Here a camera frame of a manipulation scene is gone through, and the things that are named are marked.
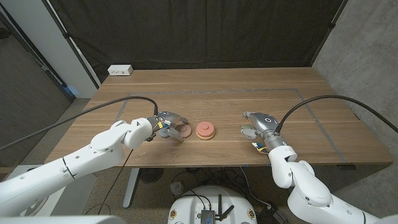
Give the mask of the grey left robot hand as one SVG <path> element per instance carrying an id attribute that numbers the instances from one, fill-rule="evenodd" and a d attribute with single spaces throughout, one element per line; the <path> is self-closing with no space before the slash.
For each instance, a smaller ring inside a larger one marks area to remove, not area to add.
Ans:
<path id="1" fill-rule="evenodd" d="M 182 142 L 183 137 L 177 131 L 177 125 L 178 123 L 189 123 L 187 118 L 167 111 L 160 111 L 156 115 L 147 118 L 147 120 L 152 125 L 152 134 L 146 139 L 148 142 L 152 141 L 156 134 L 159 134 L 162 138 L 171 137 Z"/>

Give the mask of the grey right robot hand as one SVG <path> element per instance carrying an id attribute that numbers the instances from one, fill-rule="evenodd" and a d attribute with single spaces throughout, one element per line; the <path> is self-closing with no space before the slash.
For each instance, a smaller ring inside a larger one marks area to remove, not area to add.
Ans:
<path id="1" fill-rule="evenodd" d="M 241 129 L 241 133 L 245 138 L 256 139 L 261 137 L 268 151 L 287 145 L 283 137 L 275 133 L 279 123 L 273 116 L 247 111 L 243 113 L 243 117 L 249 119 L 252 125 L 252 128 Z"/>

